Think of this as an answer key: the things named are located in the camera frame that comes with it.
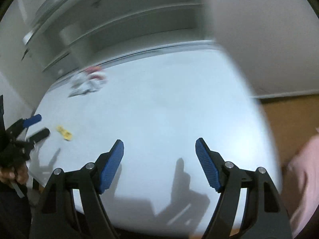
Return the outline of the person's left hand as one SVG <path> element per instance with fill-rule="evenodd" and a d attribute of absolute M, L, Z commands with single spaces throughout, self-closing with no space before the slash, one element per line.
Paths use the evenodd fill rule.
<path fill-rule="evenodd" d="M 4 169 L 1 167 L 1 182 L 10 184 L 17 182 L 19 184 L 26 184 L 29 179 L 28 167 L 26 163 L 21 164 L 19 167 L 12 169 Z"/>

